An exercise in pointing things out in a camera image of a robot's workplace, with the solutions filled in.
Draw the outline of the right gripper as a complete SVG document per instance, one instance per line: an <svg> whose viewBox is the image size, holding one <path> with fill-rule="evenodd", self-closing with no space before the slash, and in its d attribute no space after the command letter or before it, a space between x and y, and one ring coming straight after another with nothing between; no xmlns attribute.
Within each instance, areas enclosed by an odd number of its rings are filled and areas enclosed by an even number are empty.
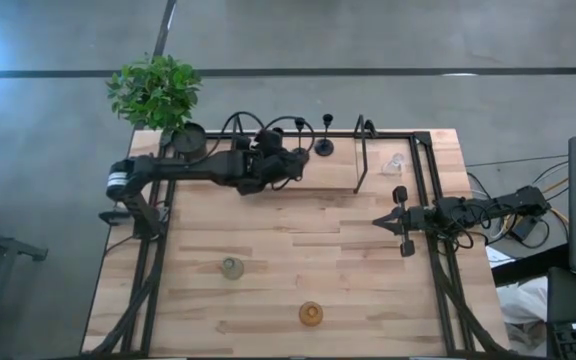
<svg viewBox="0 0 576 360"><path fill-rule="evenodd" d="M396 208L389 214L373 220L375 226L391 232L394 235L400 235L402 242L400 244L400 253L403 257L410 257L415 254L414 242L410 239L410 231L423 231L428 228L427 209L423 206L415 206L410 209L406 208L408 192L405 186L397 186L392 192Z"/></svg>

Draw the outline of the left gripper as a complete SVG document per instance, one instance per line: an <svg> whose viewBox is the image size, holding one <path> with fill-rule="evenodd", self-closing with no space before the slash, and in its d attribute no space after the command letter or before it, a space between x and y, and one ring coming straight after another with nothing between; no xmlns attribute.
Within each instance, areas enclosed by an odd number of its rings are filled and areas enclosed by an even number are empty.
<svg viewBox="0 0 576 360"><path fill-rule="evenodd" d="M244 177L237 181L240 195L260 193L267 185L279 191L290 181L301 181L310 159L309 151L302 147L284 148L282 138L256 137L244 155Z"/></svg>

